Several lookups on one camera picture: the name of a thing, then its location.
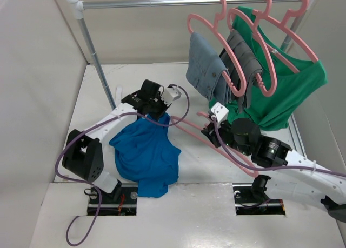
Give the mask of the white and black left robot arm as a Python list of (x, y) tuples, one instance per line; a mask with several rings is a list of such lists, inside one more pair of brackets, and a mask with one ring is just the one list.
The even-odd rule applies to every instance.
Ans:
[(114, 136), (139, 118), (138, 114), (149, 115), (150, 119), (158, 121), (180, 96), (175, 86), (162, 88), (146, 79), (139, 90), (125, 96), (109, 115), (97, 123), (98, 128), (78, 140), (74, 139), (80, 131), (72, 130), (69, 133), (66, 144), (72, 144), (63, 156), (62, 166), (97, 186), (107, 202), (118, 201), (122, 183), (105, 170), (103, 151)]

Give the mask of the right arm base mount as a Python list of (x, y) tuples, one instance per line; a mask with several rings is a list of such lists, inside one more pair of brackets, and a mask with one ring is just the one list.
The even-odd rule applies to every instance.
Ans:
[(251, 184), (236, 183), (232, 185), (235, 211), (238, 216), (283, 215), (285, 208), (281, 199), (270, 199), (265, 191), (271, 178), (257, 176)]

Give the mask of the blue t shirt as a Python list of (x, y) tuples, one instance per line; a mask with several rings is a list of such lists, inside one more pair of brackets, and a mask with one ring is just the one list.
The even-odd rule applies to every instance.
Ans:
[(138, 196), (160, 198), (179, 178), (181, 150), (168, 139), (168, 127), (139, 119), (110, 141), (121, 177), (138, 183)]

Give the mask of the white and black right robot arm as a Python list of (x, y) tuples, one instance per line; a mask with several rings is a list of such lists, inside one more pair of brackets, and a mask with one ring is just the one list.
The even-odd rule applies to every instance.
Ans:
[(261, 134), (260, 127), (246, 118), (232, 123), (211, 121), (201, 133), (241, 168), (258, 173), (250, 187), (256, 202), (293, 200), (345, 222), (345, 174), (330, 171), (285, 142)]

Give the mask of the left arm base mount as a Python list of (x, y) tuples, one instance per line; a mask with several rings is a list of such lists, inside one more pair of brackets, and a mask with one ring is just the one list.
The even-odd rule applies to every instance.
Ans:
[[(88, 216), (94, 216), (97, 211), (99, 196), (95, 188), (84, 190), (88, 196), (88, 206), (86, 209)], [(102, 203), (98, 213), (99, 216), (135, 216), (137, 215), (138, 186), (125, 184), (120, 190), (120, 194), (113, 200), (107, 193), (102, 191)]]

